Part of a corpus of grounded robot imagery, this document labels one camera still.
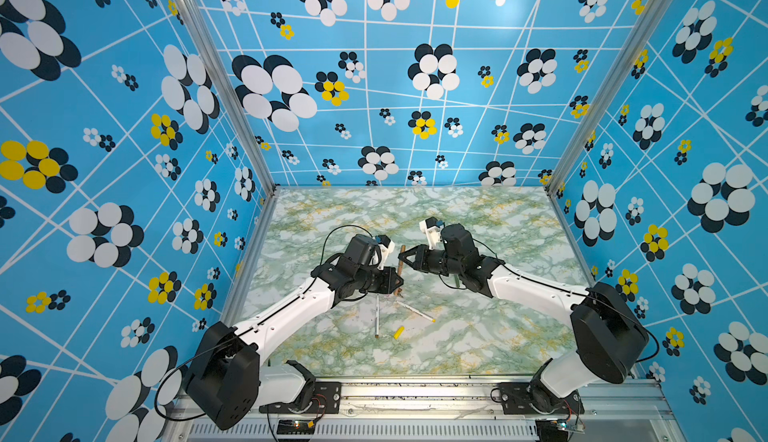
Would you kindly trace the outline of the brown fountain pen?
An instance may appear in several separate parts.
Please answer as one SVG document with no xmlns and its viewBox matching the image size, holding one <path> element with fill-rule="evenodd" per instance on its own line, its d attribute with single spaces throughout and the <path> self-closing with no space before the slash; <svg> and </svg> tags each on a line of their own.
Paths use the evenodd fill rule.
<svg viewBox="0 0 768 442">
<path fill-rule="evenodd" d="M 402 254 L 405 251 L 406 251 L 406 245 L 402 245 L 401 248 L 400 248 L 400 252 L 399 253 Z M 404 269 L 404 265 L 405 265 L 404 262 L 400 259 L 399 255 L 398 255 L 397 275 L 400 276 L 400 277 L 402 277 L 402 272 L 403 272 L 403 269 Z M 401 284 L 395 290 L 395 292 L 394 292 L 394 296 L 395 297 L 402 297 L 402 287 L 403 287 L 403 284 Z"/>
</svg>

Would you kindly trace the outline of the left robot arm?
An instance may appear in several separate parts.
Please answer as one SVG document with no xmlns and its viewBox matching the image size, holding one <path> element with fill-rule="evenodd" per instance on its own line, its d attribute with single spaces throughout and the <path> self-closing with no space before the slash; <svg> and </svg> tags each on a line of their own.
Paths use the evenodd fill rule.
<svg viewBox="0 0 768 442">
<path fill-rule="evenodd" d="M 195 355 L 164 379 L 178 384 L 221 430 L 253 408 L 307 407 L 315 376 L 296 361 L 269 367 L 267 360 L 289 337 L 354 293 L 389 295 L 400 288 L 402 277 L 386 263 L 394 251 L 386 235 L 354 236 L 343 252 L 322 260 L 304 283 L 261 314 L 233 326 L 210 327 Z"/>
</svg>

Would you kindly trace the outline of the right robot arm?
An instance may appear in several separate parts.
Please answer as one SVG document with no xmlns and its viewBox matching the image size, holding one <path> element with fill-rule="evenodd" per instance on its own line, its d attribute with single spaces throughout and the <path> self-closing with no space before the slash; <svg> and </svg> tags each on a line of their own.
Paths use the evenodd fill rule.
<svg viewBox="0 0 768 442">
<path fill-rule="evenodd" d="M 482 243 L 460 224 L 442 226 L 430 218 L 420 230 L 427 242 L 398 255 L 412 270 L 455 276 L 470 292 L 528 307 L 572 331 L 576 348 L 545 362 L 529 382 L 529 403 L 539 413 L 554 412 L 591 383 L 623 383 L 655 339 L 604 283 L 581 287 L 526 273 L 493 251 L 481 253 Z"/>
</svg>

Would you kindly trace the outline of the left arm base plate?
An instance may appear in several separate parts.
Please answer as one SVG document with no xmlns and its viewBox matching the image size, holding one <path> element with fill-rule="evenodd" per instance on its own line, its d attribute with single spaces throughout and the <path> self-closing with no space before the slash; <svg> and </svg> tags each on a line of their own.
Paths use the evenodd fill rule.
<svg viewBox="0 0 768 442">
<path fill-rule="evenodd" d="M 312 386 L 312 394 L 303 389 L 293 402 L 276 402 L 258 407 L 262 414 L 327 415 L 338 414 L 342 395 L 342 383 L 319 381 Z"/>
</svg>

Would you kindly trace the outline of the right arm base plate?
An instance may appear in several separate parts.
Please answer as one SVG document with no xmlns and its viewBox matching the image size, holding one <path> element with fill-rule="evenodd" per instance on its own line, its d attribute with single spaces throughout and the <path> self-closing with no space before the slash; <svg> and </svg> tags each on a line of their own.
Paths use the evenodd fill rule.
<svg viewBox="0 0 768 442">
<path fill-rule="evenodd" d="M 492 390 L 492 398 L 505 415 L 581 415 L 584 406 L 577 391 L 558 398 L 539 383 L 503 382 Z"/>
</svg>

